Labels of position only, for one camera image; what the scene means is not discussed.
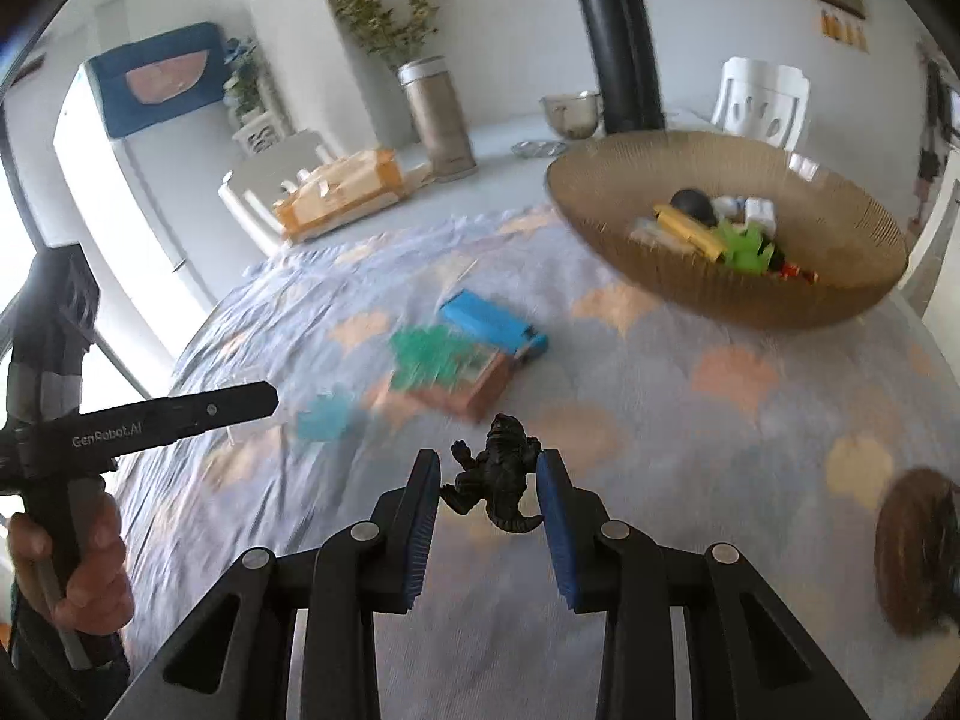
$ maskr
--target silver canister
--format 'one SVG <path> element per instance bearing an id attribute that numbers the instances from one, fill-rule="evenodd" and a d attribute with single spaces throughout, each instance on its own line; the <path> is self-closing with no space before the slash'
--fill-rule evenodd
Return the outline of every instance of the silver canister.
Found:
<path id="1" fill-rule="evenodd" d="M 397 71 L 416 131 L 437 181 L 454 181 L 477 170 L 457 90 L 442 56 L 408 62 Z"/>

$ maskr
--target metal screw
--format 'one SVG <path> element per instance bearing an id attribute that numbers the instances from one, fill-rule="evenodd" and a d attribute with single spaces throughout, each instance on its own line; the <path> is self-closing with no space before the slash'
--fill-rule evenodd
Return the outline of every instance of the metal screw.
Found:
<path id="1" fill-rule="evenodd" d="M 630 526 L 626 522 L 620 522 L 618 519 L 610 519 L 600 526 L 600 533 L 603 533 L 607 538 L 620 541 L 621 538 L 630 536 Z"/>
<path id="2" fill-rule="evenodd" d="M 710 553 L 714 560 L 722 562 L 723 565 L 733 565 L 740 560 L 740 552 L 737 552 L 732 544 L 717 544 Z"/>
<path id="3" fill-rule="evenodd" d="M 243 555 L 244 568 L 249 568 L 251 571 L 263 568 L 268 562 L 270 562 L 270 553 L 259 547 L 251 549 Z"/>
<path id="4" fill-rule="evenodd" d="M 369 522 L 368 520 L 358 522 L 350 528 L 350 535 L 353 536 L 354 541 L 372 541 L 373 538 L 380 535 L 380 528 L 376 522 Z"/>

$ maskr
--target brown ribbed bowl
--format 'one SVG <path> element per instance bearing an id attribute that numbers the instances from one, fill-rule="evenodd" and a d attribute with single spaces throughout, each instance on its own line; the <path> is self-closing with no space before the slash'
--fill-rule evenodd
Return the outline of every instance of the brown ribbed bowl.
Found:
<path id="1" fill-rule="evenodd" d="M 646 290 L 706 317 L 757 328 L 843 322 L 889 293 L 906 270 L 890 214 L 846 178 L 766 143 L 707 132 L 631 132 L 557 159 L 547 186 L 598 255 Z M 681 189 L 768 197 L 789 262 L 820 276 L 743 274 L 696 254 L 632 241 L 638 218 Z"/>

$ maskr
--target person's sleeve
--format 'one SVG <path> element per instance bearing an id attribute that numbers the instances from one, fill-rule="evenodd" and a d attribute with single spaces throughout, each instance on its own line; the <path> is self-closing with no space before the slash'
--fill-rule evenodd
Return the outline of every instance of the person's sleeve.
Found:
<path id="1" fill-rule="evenodd" d="M 32 609 L 13 586 L 10 657 L 50 720 L 103 720 L 130 681 L 130 666 L 122 656 L 98 669 L 70 668 L 56 630 Z"/>

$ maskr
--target canister lid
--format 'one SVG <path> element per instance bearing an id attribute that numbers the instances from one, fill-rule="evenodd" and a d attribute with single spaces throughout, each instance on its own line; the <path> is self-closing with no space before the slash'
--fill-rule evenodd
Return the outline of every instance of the canister lid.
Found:
<path id="1" fill-rule="evenodd" d="M 443 57 L 428 56 L 407 62 L 397 71 L 397 78 L 400 80 L 400 86 L 406 86 L 408 83 L 438 76 L 441 73 L 446 73 L 446 62 L 443 61 Z"/>

